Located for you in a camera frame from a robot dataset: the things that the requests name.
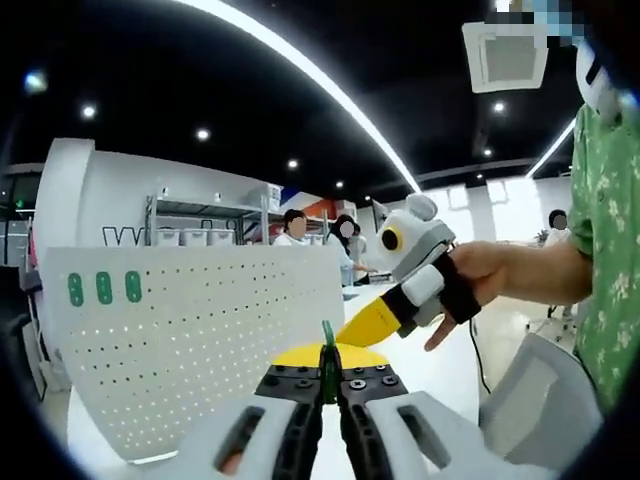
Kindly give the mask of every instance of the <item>pegboard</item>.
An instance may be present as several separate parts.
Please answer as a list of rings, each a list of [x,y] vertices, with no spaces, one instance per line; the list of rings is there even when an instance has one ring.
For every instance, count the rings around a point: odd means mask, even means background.
[[[344,324],[328,247],[51,248],[42,278],[71,381],[128,461],[175,451],[275,355]]]

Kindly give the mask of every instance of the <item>black ceiling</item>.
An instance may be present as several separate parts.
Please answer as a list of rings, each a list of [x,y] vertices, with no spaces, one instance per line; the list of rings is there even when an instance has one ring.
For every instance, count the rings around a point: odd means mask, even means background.
[[[550,50],[539,90],[472,93],[461,27],[482,20],[488,2],[228,3],[340,85],[425,179],[424,188],[478,182],[475,171],[436,172],[488,161],[525,159],[485,170],[485,179],[523,174],[580,106],[572,48]],[[9,46],[5,79],[13,82],[5,92],[13,98],[1,107],[5,133],[16,127],[14,163],[43,161],[52,138],[87,137],[100,150],[198,164],[328,197],[387,201],[408,191],[331,97],[221,20],[168,0],[50,0],[16,15],[2,43]],[[20,91],[31,68],[47,73],[49,89],[27,98]],[[507,105],[500,118],[491,112],[497,100]],[[87,101],[98,109],[90,122],[79,115]],[[201,126],[211,131],[208,142],[194,137]],[[485,146],[494,151],[490,160],[482,156]],[[568,142],[555,157],[561,162],[541,175],[566,170],[570,149]],[[294,172],[290,158],[300,163]],[[337,180],[345,183],[342,191]]]

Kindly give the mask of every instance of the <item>led strip light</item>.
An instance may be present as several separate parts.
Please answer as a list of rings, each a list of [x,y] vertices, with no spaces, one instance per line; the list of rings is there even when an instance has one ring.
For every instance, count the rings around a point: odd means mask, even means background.
[[[556,139],[556,141],[553,142],[553,145],[551,145],[549,150],[547,150],[545,154],[542,155],[542,157],[540,157],[540,160],[538,160],[538,162],[531,168],[531,170],[527,172],[526,178],[533,178],[535,173],[538,170],[540,170],[545,163],[547,163],[547,160],[551,158],[551,155],[553,155],[556,152],[556,150],[560,148],[560,145],[562,145],[562,143],[567,139],[569,134],[573,132],[573,129],[575,128],[575,126],[576,126],[576,119],[574,118],[573,120],[571,120],[571,123],[569,123],[569,125],[567,125],[567,127],[562,131],[562,133]]]
[[[302,52],[288,43],[278,34],[269,30],[267,27],[257,22],[241,11],[219,1],[219,0],[173,0],[184,5],[197,8],[203,12],[209,13],[225,22],[228,22],[240,30],[245,31],[257,40],[261,41],[274,51],[278,52],[292,64],[298,67],[302,72],[307,74],[314,82],[331,95],[342,108],[344,108],[367,132],[374,142],[378,144],[380,149],[389,157],[389,160],[396,167],[398,172],[407,181],[414,192],[421,192],[418,182],[413,178],[407,166],[400,159],[398,154],[391,148],[389,142],[382,136],[371,120],[360,110],[346,93],[342,91],[338,85],[331,80],[318,66],[309,60]]]

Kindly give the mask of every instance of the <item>green patterned shirt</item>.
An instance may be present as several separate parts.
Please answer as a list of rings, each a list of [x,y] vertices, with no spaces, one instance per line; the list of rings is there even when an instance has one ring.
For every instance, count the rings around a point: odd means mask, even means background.
[[[615,406],[640,343],[640,128],[603,125],[586,105],[575,128],[571,242],[593,258],[593,295],[576,351],[603,410]]]

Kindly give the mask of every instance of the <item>green label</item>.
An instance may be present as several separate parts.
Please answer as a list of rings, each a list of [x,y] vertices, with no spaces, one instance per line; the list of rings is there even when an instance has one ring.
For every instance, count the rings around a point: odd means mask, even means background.
[[[113,302],[111,277],[107,272],[96,273],[96,290],[98,292],[98,300],[101,304],[110,305]]]
[[[84,303],[84,294],[82,293],[82,278],[77,273],[70,273],[67,279],[67,287],[69,288],[69,301],[74,307],[81,307]]]
[[[127,291],[127,298],[131,303],[138,303],[142,299],[142,287],[138,272],[127,272],[124,276],[124,286]]]

